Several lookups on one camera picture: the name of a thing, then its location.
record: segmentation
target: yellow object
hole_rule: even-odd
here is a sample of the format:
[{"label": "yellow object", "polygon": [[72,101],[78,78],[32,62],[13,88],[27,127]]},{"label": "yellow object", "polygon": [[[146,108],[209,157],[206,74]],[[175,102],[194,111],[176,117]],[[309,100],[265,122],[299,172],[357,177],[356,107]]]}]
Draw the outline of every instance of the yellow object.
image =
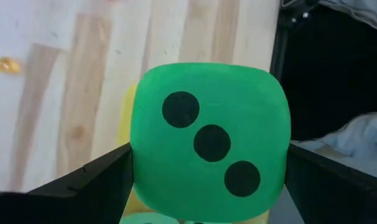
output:
[{"label": "yellow object", "polygon": [[[131,117],[134,95],[136,93],[137,85],[133,85],[128,89],[125,94],[121,119],[119,121],[119,129],[117,135],[118,146],[126,144],[129,142],[129,131],[131,127]],[[132,215],[140,212],[153,212],[150,208],[145,206],[137,197],[136,193],[132,189],[131,194],[126,202],[125,210],[123,216]],[[236,222],[235,224],[267,224],[269,218],[269,211],[266,211],[262,215],[252,218],[250,220]]]},{"label": "yellow object", "polygon": [[9,57],[0,58],[0,72],[3,73],[19,73],[21,72],[20,63]]}]

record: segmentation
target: die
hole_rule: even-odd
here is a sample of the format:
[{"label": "die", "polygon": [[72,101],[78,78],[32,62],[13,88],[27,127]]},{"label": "die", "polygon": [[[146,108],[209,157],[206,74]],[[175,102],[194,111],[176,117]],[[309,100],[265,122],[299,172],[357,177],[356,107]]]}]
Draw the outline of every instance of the die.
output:
[{"label": "die", "polygon": [[134,189],[177,219],[256,217],[283,188],[290,135],[285,94],[268,72],[219,63],[153,68],[134,98]]}]

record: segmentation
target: gold bead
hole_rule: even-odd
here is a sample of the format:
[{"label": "gold bead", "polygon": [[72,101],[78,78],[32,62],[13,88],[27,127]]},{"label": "gold bead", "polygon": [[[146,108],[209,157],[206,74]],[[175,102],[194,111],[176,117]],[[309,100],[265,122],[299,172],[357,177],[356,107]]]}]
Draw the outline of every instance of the gold bead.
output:
[{"label": "gold bead", "polygon": [[17,60],[9,57],[0,58],[0,72],[3,73],[19,73],[21,66]]}]

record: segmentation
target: gray cloth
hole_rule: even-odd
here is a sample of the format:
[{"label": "gray cloth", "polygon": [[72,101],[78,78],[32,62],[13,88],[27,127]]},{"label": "gray cloth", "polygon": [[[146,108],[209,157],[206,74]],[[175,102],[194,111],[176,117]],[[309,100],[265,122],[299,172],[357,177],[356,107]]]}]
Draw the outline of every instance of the gray cloth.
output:
[{"label": "gray cloth", "polygon": [[377,29],[377,0],[321,0],[320,3]]}]

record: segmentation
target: floor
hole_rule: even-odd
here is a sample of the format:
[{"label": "floor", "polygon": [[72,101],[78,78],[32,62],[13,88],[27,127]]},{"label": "floor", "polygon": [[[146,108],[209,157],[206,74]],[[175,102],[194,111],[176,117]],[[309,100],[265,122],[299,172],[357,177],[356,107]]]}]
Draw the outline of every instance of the floor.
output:
[{"label": "floor", "polygon": [[280,0],[0,0],[0,190],[25,192],[114,149],[150,68],[269,70]]}]

